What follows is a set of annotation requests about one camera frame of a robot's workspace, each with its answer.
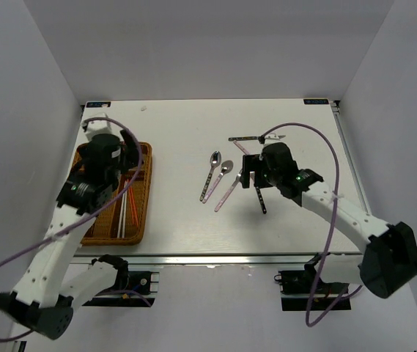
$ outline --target pink spoon handle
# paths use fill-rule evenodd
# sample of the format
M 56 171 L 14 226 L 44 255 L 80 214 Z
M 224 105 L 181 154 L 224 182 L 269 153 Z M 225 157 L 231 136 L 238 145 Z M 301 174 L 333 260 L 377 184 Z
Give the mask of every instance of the pink spoon handle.
M 221 198 L 221 200 L 218 203 L 218 205 L 216 205 L 215 213 L 217 213 L 218 210 L 221 209 L 221 207 L 223 206 L 224 202 L 228 199 L 229 195 L 234 191 L 234 189 L 236 188 L 236 186 L 237 186 L 238 183 L 239 183 L 239 180 L 236 180 L 235 182 L 232 183 L 231 187 L 229 187 L 228 191 L 224 194 L 223 198 Z
M 211 188 L 208 190 L 207 194 L 205 194 L 205 198 L 202 200 L 203 204 L 205 204 L 207 202 L 208 198 L 210 198 L 210 196 L 213 193 L 213 191 L 215 190 L 216 186 L 220 183 L 222 177 L 223 177 L 223 175 L 219 175 L 216 178 L 215 183 L 213 184 L 213 186 L 211 186 Z
M 246 148 L 244 148 L 244 147 L 241 145 L 241 143 L 239 143 L 238 141 L 234 141 L 233 143 L 235 144 L 235 146 L 236 146 L 236 147 L 238 147 L 239 149 L 241 149 L 241 150 L 242 150 L 242 152 L 243 152 L 244 154 L 246 154 L 246 155 L 249 155 L 249 154 L 250 154 L 250 152 L 249 152 L 249 151 L 247 151 L 247 149 L 246 149 Z

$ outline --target woven tray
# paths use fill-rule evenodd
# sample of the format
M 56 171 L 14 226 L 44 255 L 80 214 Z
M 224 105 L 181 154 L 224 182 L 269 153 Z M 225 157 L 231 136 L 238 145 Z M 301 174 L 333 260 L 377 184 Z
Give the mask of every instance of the woven tray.
M 148 198 L 150 196 L 152 148 L 150 144 L 145 142 L 141 142 L 140 145 L 141 151 L 143 152 L 144 163 L 132 185 L 136 213 L 138 216 L 138 226 L 136 226 L 136 224 L 132 221 L 131 203 L 127 201 L 125 234 L 123 238 L 117 238 L 120 209 L 122 207 L 122 199 L 119 199 L 97 217 L 95 223 L 87 231 L 81 241 L 83 246 L 130 246 L 141 242 L 147 217 Z M 75 153 L 73 165 L 80 159 L 81 157 L 79 154 Z M 123 189 L 125 180 L 131 179 L 134 172 L 135 169 L 131 169 L 126 174 L 121 176 L 119 188 L 114 192 L 112 195 L 113 197 L 115 197 L 117 193 Z

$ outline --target metal utensil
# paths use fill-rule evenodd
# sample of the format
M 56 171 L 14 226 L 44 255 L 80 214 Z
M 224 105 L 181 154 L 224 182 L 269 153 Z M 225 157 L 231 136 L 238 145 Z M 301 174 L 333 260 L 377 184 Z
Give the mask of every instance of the metal utensil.
M 216 178 L 213 186 L 211 186 L 211 188 L 208 190 L 207 194 L 205 194 L 205 197 L 202 200 L 203 204 L 205 204 L 207 202 L 208 198 L 210 198 L 210 196 L 213 193 L 213 191 L 215 190 L 216 186 L 220 183 L 221 178 L 223 178 L 223 176 L 225 174 L 229 174 L 233 167 L 234 167 L 234 163 L 230 160 L 226 160 L 225 162 L 222 163 L 220 174 Z
M 240 176 L 241 176 L 242 173 L 243 173 L 243 170 L 241 169 L 239 171 L 239 173 L 236 175 L 236 180 L 232 183 L 231 187 L 229 187 L 229 189 L 223 195 L 223 198 L 221 198 L 221 200 L 218 203 L 218 205 L 216 205 L 215 213 L 217 213 L 218 210 L 221 209 L 221 207 L 223 206 L 223 204 L 225 203 L 225 201 L 228 199 L 229 195 L 234 191 L 234 189 L 236 188 L 237 184 L 240 182 Z
M 262 197 L 262 193 L 260 193 L 260 188 L 256 187 L 255 191 L 257 192 L 257 198 L 259 198 L 259 203 L 260 203 L 260 207 L 262 209 L 262 212 L 264 214 L 266 214 L 267 213 L 267 208 L 265 207 L 264 197 Z
M 274 137 L 268 135 L 268 136 L 265 136 L 265 139 L 282 139 L 282 138 L 284 138 L 286 136 L 287 136 L 286 134 L 283 134 L 283 135 L 280 135 L 280 136 L 275 135 Z M 234 142 L 234 141 L 258 141 L 258 140 L 259 140 L 259 137 L 255 137 L 255 136 L 229 137 L 228 138 L 228 142 Z
M 205 197 L 205 193 L 207 193 L 208 186 L 210 185 L 211 177 L 213 176 L 213 172 L 221 164 L 221 153 L 215 151 L 210 157 L 210 172 L 208 173 L 207 180 L 205 181 L 205 186 L 203 186 L 202 195 L 200 196 L 200 202 Z
M 239 143 L 238 141 L 233 141 L 233 143 L 235 144 L 236 147 L 238 147 L 239 149 L 241 149 L 241 151 L 244 154 L 250 155 L 250 152 L 246 148 L 244 148 L 241 143 Z M 253 181 L 255 181 L 254 175 L 253 174 L 250 174 L 250 176 L 251 176 L 251 179 Z M 260 188 L 259 187 L 255 187 L 255 192 L 257 193 L 257 198 L 259 198 L 259 203 L 260 203 L 260 207 L 262 209 L 262 212 L 264 214 L 266 214 L 267 213 L 267 208 L 265 207 L 264 197 L 262 197 L 262 192 L 260 191 Z

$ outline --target cable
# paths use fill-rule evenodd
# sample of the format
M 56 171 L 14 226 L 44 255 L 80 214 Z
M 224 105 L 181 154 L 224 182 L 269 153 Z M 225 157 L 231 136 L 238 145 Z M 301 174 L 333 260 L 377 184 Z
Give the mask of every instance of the cable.
M 101 293 L 98 293 L 96 296 L 123 295 L 123 294 L 138 296 L 148 307 L 151 307 L 150 301 L 148 301 L 141 293 L 138 293 L 134 290 L 116 290 L 116 291 L 101 292 Z
M 141 287 L 141 284 L 137 284 L 134 288 L 132 288 L 132 291 L 138 292 L 138 289 Z
M 92 214 L 90 214 L 86 217 L 83 217 L 82 219 L 78 220 L 76 223 L 65 227 L 63 230 L 58 231 L 54 235 L 48 236 L 44 240 L 42 240 L 40 242 L 37 242 L 36 244 L 33 244 L 32 246 L 29 246 L 29 247 L 23 249 L 22 251 L 19 251 L 18 253 L 12 255 L 11 257 L 8 257 L 7 259 L 1 261 L 0 262 L 0 267 L 12 262 L 15 259 L 18 259 L 19 257 L 21 257 L 21 256 L 23 256 L 23 255 L 25 255 L 29 252 L 34 251 L 35 249 L 37 249 L 41 246 L 47 246 L 50 243 L 52 243 L 54 241 L 57 241 L 61 237 L 66 236 L 70 231 L 74 230 L 76 227 L 79 227 L 82 224 L 88 222 L 89 220 L 97 217 L 105 209 L 107 209 L 108 207 L 113 205 L 119 198 L 121 198 L 123 196 L 123 194 L 130 188 L 130 186 L 135 181 L 136 177 L 138 176 L 138 173 L 141 170 L 141 165 L 143 164 L 143 152 L 141 151 L 141 145 L 140 145 L 138 139 L 135 137 L 135 135 L 127 127 L 125 127 L 122 123 L 120 123 L 116 120 L 109 119 L 108 117 L 91 117 L 90 119 L 84 120 L 84 123 L 88 123 L 88 122 L 91 122 L 91 121 L 108 121 L 108 122 L 114 123 L 115 125 L 119 126 L 121 129 L 125 130 L 132 137 L 133 141 L 135 142 L 136 149 L 138 150 L 138 154 L 139 154 L 138 166 L 136 167 L 135 174 L 133 174 L 132 178 L 130 179 L 130 182 L 126 185 L 126 187 L 124 187 L 118 193 L 118 195 L 116 195 L 113 199 L 111 199 L 101 209 L 96 210 L 94 213 L 92 213 Z M 21 338 L 23 338 L 23 337 L 25 337 L 25 336 L 27 336 L 31 333 L 32 333 L 32 331 L 28 331 L 28 332 L 25 332 L 21 335 L 14 336 L 14 337 L 8 337 L 8 338 L 5 338 L 5 339 L 0 338 L 0 342 L 12 342 L 12 341 L 15 341 L 15 340 L 19 340 L 19 339 L 21 339 Z
M 319 136 L 322 137 L 322 139 L 325 141 L 325 143 L 327 144 L 327 146 L 331 150 L 332 156 L 333 156 L 333 161 L 335 162 L 335 183 L 333 185 L 333 193 L 335 195 L 339 194 L 339 181 L 340 181 L 339 158 L 337 157 L 337 153 L 336 153 L 335 149 L 333 148 L 333 145 L 328 140 L 328 138 L 325 136 L 325 134 L 323 134 L 321 131 L 319 131 L 318 129 L 316 129 L 316 128 L 310 126 L 310 125 L 305 125 L 303 123 L 299 123 L 299 122 L 286 122 L 286 123 L 282 123 L 280 125 L 277 125 L 277 126 L 271 128 L 270 130 L 268 130 L 267 132 L 265 132 L 264 134 L 262 134 L 261 137 L 264 137 L 265 138 L 265 136 L 267 136 L 269 133 L 272 133 L 275 130 L 281 128 L 281 127 L 287 127 L 287 126 L 298 126 L 298 127 L 302 127 L 302 128 L 307 128 L 308 130 L 311 130 L 311 131 L 317 133 Z M 327 235 L 327 240 L 325 241 L 323 254 L 327 254 L 328 253 L 328 250 L 329 250 L 329 248 L 331 246 L 333 231 L 335 230 L 335 222 L 336 222 L 336 218 L 337 218 L 337 207 L 338 207 L 338 198 L 337 197 L 334 197 L 333 198 L 333 208 L 332 208 L 331 225 L 329 227 L 329 231 L 328 231 L 328 235 Z M 332 308 L 340 300 L 342 300 L 342 296 L 345 294 L 345 292 L 347 290 L 347 288 L 344 288 L 342 290 L 342 292 L 340 292 L 340 294 L 332 301 L 332 303 L 325 309 L 325 311 L 322 312 L 321 315 L 319 315 L 319 317 L 316 320 L 314 320 L 312 322 L 310 321 L 312 301 L 314 299 L 314 294 L 316 293 L 316 290 L 317 290 L 317 284 L 319 283 L 320 274 L 322 273 L 322 269 L 324 268 L 325 258 L 326 257 L 327 257 L 327 255 L 322 255 L 321 258 L 320 258 L 319 267 L 317 268 L 316 276 L 314 277 L 314 280 L 312 282 L 311 291 L 309 292 L 308 302 L 307 302 L 307 305 L 306 305 L 306 325 L 308 327 L 310 327 L 310 328 L 313 327 L 313 326 L 315 326 L 317 323 L 319 323 L 327 315 L 327 313 L 329 313 L 332 310 Z M 346 296 L 346 298 L 351 298 L 360 289 L 361 289 L 361 286 L 358 287 L 354 292 L 352 292 L 351 294 L 349 294 L 348 296 Z

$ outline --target chopstick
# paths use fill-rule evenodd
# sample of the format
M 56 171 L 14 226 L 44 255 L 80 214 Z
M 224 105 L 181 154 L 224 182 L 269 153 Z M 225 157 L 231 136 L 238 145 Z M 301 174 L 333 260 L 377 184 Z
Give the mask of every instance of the chopstick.
M 124 217 L 124 209 L 125 206 L 125 197 L 122 198 L 122 201 L 120 202 L 120 216 L 119 216 L 119 228 L 117 229 L 117 238 L 121 238 L 122 236 L 122 220 Z
M 136 203 L 135 203 L 135 195 L 133 194 L 133 187 L 130 186 L 130 193 L 129 193 L 130 205 L 132 207 L 132 220 L 133 224 L 136 226 L 139 225 L 138 223 L 138 212 L 136 211 Z
M 124 187 L 126 187 L 128 184 L 128 181 L 125 181 Z M 123 197 L 123 201 L 122 201 L 123 205 L 123 217 L 122 217 L 122 232 L 120 233 L 120 238 L 124 238 L 125 237 L 125 225 L 127 224 L 127 197 Z

